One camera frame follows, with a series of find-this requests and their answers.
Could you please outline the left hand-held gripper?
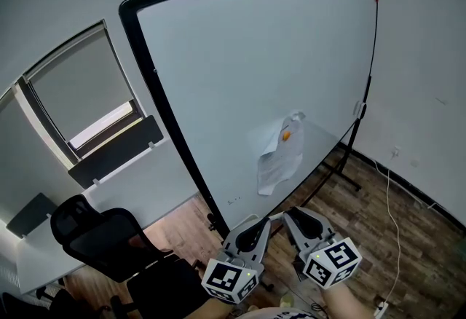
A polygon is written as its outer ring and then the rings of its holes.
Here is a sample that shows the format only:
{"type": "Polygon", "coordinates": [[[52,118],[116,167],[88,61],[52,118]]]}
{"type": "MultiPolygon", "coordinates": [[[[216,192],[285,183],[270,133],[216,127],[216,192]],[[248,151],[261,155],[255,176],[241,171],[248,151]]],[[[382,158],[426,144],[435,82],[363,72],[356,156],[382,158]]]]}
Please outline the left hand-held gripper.
{"type": "Polygon", "coordinates": [[[264,217],[228,234],[217,257],[209,260],[202,278],[202,287],[212,297],[239,304],[261,283],[271,226],[269,217],[264,217]]]}

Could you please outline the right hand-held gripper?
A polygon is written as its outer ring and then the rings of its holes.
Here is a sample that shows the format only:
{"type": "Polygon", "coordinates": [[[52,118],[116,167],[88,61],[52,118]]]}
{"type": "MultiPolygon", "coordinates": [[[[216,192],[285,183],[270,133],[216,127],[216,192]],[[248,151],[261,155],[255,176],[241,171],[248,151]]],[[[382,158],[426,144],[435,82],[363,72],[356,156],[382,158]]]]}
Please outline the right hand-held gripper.
{"type": "Polygon", "coordinates": [[[301,280],[310,279],[322,289],[329,289],[345,281],[357,269],[362,256],[349,238],[332,240],[327,246],[323,242],[307,248],[307,240],[318,243],[333,234],[329,221],[308,208],[291,208],[283,214],[288,236],[298,250],[295,270],[301,280]]]}

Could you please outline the person's right forearm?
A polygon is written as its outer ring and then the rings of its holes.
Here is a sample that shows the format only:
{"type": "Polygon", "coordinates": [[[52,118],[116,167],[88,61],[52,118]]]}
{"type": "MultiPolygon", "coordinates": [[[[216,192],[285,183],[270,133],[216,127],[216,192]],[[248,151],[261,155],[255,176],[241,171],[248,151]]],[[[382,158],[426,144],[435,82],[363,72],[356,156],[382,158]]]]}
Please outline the person's right forearm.
{"type": "Polygon", "coordinates": [[[374,311],[361,303],[344,283],[320,292],[330,319],[375,319],[374,311]]]}

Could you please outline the person's left forearm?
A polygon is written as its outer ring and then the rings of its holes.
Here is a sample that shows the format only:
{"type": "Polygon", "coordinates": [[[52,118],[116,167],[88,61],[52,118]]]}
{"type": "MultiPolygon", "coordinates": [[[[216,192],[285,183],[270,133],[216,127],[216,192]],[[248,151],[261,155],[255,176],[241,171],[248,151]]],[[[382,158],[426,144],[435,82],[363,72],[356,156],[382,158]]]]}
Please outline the person's left forearm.
{"type": "Polygon", "coordinates": [[[227,319],[234,308],[234,304],[225,303],[216,298],[210,298],[199,309],[192,313],[192,318],[227,319]]]}

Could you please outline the black-framed whiteboard on stand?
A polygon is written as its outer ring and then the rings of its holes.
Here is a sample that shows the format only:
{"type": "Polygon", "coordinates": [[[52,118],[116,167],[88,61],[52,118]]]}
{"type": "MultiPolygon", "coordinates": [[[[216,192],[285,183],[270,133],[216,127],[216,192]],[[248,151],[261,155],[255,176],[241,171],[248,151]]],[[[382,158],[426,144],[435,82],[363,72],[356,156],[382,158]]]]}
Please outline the black-framed whiteboard on stand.
{"type": "Polygon", "coordinates": [[[375,0],[125,0],[119,16],[222,237],[274,210],[355,138],[353,110],[371,84],[375,0]],[[305,114],[301,164],[261,196],[258,159],[295,111],[305,114]]]}

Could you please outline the crumpled white paper sheet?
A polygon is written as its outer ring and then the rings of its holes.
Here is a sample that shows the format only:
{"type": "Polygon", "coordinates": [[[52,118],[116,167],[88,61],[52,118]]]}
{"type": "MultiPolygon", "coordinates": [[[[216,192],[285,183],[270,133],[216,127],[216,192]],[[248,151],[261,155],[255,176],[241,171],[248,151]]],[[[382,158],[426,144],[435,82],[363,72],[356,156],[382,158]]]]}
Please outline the crumpled white paper sheet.
{"type": "Polygon", "coordinates": [[[297,171],[303,158],[305,114],[295,111],[280,121],[272,137],[258,159],[258,194],[270,196],[276,185],[290,179],[297,171]],[[283,133],[291,136],[283,140],[283,133]]]}

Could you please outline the person's white printed shirt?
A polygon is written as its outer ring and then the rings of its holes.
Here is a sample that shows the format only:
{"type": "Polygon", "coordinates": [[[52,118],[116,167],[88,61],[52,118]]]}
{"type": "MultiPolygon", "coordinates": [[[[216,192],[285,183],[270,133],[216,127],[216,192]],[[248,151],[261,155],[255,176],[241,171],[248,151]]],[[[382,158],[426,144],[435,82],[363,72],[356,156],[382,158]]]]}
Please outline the person's white printed shirt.
{"type": "Polygon", "coordinates": [[[294,307],[267,307],[249,311],[235,319],[319,319],[312,312],[294,307]]]}

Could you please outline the white office desk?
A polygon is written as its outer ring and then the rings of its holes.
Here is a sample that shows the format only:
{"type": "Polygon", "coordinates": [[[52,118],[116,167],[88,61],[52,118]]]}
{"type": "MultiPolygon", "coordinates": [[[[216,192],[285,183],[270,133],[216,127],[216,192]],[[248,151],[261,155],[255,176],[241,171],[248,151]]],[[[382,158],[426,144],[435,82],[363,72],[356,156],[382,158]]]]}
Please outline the white office desk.
{"type": "MultiPolygon", "coordinates": [[[[146,228],[192,198],[198,189],[170,139],[132,158],[83,191],[98,211],[129,210],[146,228]]],[[[21,294],[28,294],[83,266],[52,235],[47,219],[17,244],[17,276],[21,294]]]]}

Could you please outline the black mesh office chair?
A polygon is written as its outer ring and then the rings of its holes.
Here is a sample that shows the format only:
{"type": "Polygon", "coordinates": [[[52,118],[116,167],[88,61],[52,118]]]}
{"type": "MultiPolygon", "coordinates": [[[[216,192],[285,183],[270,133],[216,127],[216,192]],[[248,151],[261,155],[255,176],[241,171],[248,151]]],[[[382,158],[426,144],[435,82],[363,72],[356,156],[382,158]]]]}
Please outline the black mesh office chair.
{"type": "Polygon", "coordinates": [[[50,227],[69,256],[125,283],[132,301],[111,297],[116,319],[130,319],[133,311],[142,319],[185,319],[209,299],[195,266],[158,249],[124,208],[100,213],[78,194],[58,206],[50,227]]]}

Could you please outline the long black desk divider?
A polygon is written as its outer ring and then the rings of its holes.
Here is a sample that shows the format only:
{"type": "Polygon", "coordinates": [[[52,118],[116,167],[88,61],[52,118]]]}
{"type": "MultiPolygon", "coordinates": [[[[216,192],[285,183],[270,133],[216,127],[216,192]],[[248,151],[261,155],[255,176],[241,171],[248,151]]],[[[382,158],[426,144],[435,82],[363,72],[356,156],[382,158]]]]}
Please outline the long black desk divider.
{"type": "Polygon", "coordinates": [[[68,174],[87,189],[162,139],[154,117],[148,116],[81,160],[68,174]]]}

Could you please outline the short black desk divider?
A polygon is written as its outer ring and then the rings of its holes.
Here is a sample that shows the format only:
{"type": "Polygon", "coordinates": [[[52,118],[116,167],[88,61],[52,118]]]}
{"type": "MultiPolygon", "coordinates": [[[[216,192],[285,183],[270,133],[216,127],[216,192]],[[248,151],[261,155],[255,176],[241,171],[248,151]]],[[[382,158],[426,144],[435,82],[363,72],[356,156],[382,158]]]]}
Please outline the short black desk divider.
{"type": "Polygon", "coordinates": [[[47,220],[57,205],[42,193],[36,195],[7,225],[6,228],[19,238],[28,236],[47,220]]]}

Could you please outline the grey roller blind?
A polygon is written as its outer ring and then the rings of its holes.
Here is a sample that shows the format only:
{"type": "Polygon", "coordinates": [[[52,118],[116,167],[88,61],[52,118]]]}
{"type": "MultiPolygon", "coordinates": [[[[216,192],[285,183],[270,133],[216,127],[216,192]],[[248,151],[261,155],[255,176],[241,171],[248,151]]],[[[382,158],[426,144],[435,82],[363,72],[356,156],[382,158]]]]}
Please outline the grey roller blind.
{"type": "Polygon", "coordinates": [[[0,100],[0,219],[9,223],[39,193],[59,205],[81,192],[8,91],[0,100]]]}
{"type": "Polygon", "coordinates": [[[25,80],[78,151],[116,123],[140,115],[104,21],[51,51],[25,80]]]}

